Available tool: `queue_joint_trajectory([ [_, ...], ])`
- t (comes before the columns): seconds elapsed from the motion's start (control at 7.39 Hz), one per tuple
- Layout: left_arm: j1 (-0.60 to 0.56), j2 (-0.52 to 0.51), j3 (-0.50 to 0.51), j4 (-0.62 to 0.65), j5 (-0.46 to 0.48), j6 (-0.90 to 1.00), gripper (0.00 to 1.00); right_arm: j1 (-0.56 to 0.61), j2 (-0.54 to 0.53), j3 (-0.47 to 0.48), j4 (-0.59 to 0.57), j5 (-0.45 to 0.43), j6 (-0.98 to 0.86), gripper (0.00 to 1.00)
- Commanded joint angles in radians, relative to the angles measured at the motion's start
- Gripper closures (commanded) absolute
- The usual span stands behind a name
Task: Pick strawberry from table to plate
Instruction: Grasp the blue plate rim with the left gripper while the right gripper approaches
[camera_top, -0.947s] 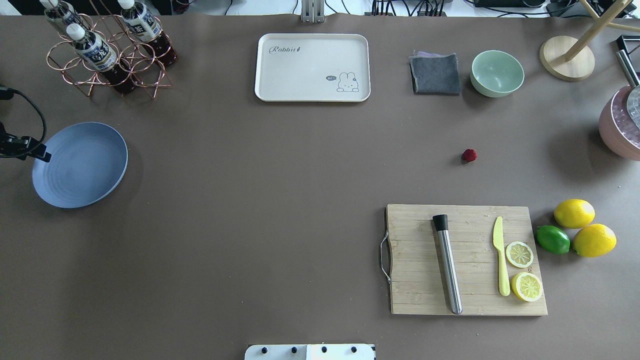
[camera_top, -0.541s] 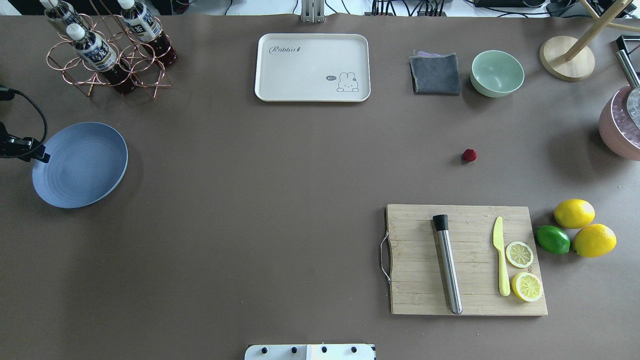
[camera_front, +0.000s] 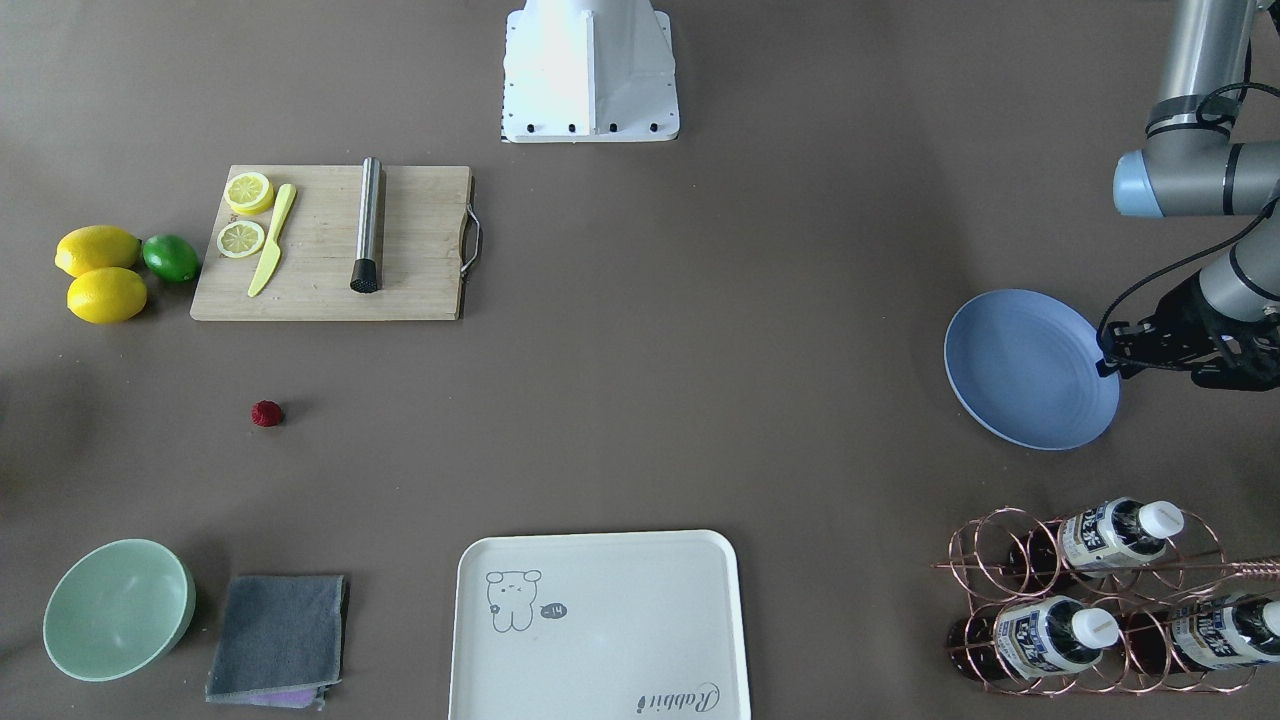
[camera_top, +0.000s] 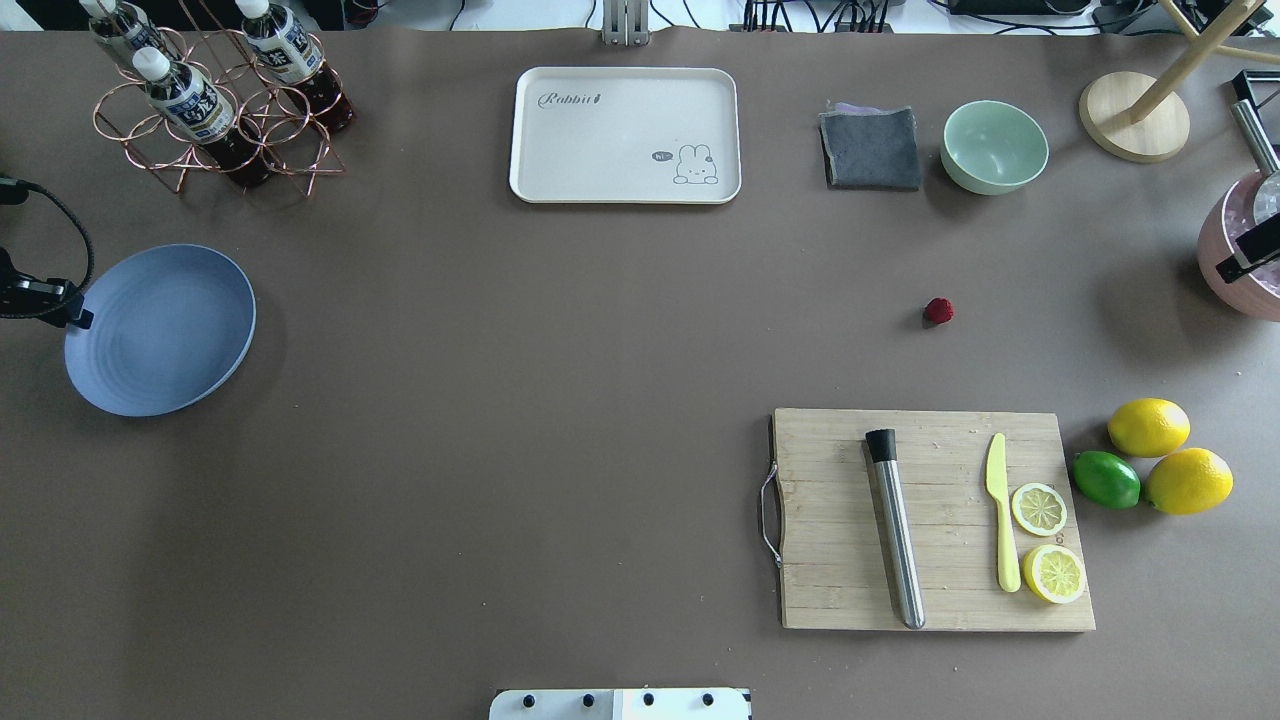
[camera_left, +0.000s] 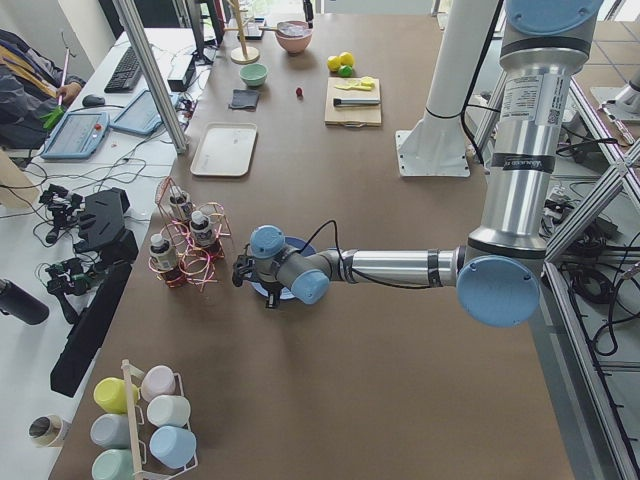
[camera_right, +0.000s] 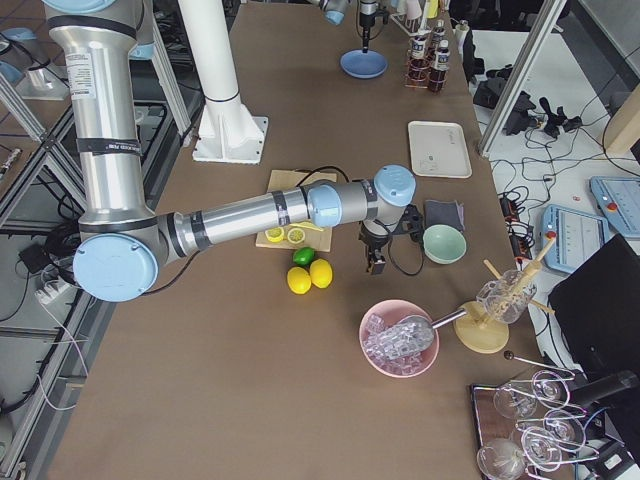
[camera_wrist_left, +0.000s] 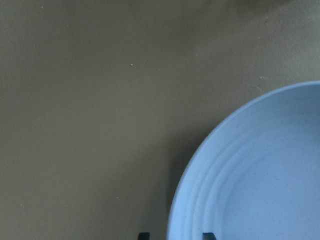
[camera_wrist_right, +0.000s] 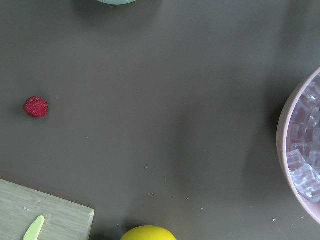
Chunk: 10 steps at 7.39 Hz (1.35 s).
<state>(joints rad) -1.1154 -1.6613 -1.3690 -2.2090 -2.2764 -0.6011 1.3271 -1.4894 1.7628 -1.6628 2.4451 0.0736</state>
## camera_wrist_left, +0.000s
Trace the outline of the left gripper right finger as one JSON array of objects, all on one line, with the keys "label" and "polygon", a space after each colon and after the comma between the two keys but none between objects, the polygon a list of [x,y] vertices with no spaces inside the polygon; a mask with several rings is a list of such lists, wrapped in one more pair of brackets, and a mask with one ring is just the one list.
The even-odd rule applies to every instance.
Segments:
[{"label": "left gripper right finger", "polygon": [[216,240],[216,236],[212,232],[204,232],[202,234],[202,240]]}]

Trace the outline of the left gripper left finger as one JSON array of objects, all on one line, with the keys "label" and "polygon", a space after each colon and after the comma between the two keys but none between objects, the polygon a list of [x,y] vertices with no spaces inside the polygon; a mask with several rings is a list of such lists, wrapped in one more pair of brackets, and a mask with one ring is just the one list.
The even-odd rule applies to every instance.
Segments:
[{"label": "left gripper left finger", "polygon": [[138,240],[150,240],[150,233],[149,232],[140,232],[138,234]]}]

